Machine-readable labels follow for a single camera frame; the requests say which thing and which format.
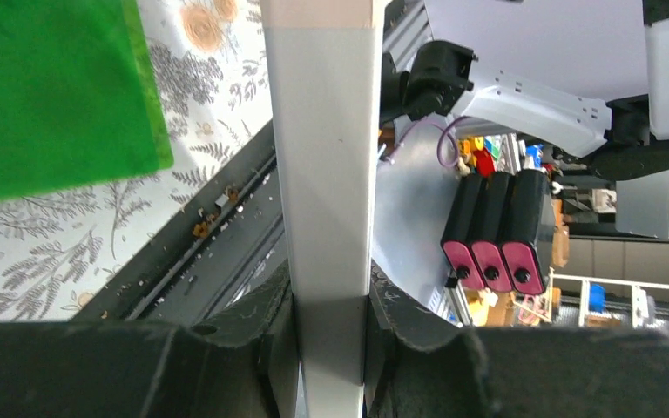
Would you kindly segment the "green transparent folder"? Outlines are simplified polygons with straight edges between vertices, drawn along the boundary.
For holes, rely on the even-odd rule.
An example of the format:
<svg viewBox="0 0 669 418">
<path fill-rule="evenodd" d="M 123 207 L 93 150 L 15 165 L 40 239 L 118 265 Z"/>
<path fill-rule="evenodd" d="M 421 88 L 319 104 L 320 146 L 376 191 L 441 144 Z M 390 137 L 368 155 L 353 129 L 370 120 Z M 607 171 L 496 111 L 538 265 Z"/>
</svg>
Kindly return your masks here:
<svg viewBox="0 0 669 418">
<path fill-rule="evenodd" d="M 0 200 L 172 163 L 135 2 L 0 1 Z"/>
</svg>

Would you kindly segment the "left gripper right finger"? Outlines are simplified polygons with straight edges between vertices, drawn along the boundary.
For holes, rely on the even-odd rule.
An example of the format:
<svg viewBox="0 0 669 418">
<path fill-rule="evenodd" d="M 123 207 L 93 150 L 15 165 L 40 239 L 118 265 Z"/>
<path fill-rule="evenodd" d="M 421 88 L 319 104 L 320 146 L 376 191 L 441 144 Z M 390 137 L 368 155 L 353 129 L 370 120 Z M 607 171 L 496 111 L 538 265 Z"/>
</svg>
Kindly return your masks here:
<svg viewBox="0 0 669 418">
<path fill-rule="evenodd" d="M 457 327 L 371 268 L 370 417 L 669 417 L 669 337 Z"/>
</svg>

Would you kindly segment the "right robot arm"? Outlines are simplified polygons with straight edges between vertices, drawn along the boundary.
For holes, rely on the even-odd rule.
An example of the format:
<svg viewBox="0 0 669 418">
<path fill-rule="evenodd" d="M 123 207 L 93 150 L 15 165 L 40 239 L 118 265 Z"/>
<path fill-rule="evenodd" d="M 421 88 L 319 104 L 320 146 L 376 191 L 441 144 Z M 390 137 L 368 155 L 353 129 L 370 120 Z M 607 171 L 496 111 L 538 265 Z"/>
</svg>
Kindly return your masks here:
<svg viewBox="0 0 669 418">
<path fill-rule="evenodd" d="M 478 119 L 558 147 L 563 159 L 610 181 L 669 170 L 669 1 L 645 1 L 648 92 L 584 98 L 488 66 L 467 47 L 431 40 L 411 67 L 382 54 L 380 124 L 400 117 Z"/>
</svg>

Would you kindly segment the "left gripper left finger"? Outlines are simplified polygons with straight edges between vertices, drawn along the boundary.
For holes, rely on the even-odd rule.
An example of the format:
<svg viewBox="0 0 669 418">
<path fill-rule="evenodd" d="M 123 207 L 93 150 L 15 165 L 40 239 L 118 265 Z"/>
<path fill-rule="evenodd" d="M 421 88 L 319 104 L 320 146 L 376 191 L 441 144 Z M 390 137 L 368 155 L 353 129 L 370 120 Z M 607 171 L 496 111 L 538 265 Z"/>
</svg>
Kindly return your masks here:
<svg viewBox="0 0 669 418">
<path fill-rule="evenodd" d="M 0 323 L 0 417 L 291 417 L 287 265 L 194 327 Z"/>
</svg>

